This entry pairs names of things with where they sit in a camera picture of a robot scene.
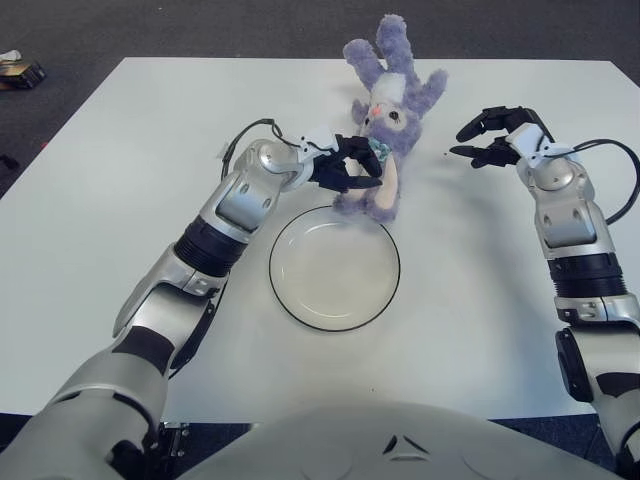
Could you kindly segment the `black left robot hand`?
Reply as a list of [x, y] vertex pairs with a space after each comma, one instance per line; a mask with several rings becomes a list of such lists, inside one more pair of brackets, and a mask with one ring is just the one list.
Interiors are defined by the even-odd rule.
[[[382, 185], [382, 166], [365, 137], [336, 135], [336, 148], [329, 148], [313, 159], [313, 172], [309, 179], [320, 188], [338, 193], [364, 190]], [[365, 175], [348, 173], [345, 161], [356, 160]]]

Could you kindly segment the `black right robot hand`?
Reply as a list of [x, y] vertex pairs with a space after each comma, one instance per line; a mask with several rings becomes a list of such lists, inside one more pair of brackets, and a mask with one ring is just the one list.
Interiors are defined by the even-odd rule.
[[[479, 115], [466, 124], [456, 135], [456, 140], [469, 141], [488, 131], [506, 130], [509, 134], [524, 124], [538, 125], [544, 134], [549, 134], [539, 115], [531, 108], [497, 106], [484, 108]], [[505, 167], [516, 165], [520, 155], [506, 141], [506, 137], [496, 137], [486, 148], [470, 145], [456, 145], [452, 154], [469, 158], [474, 169], [485, 166]]]

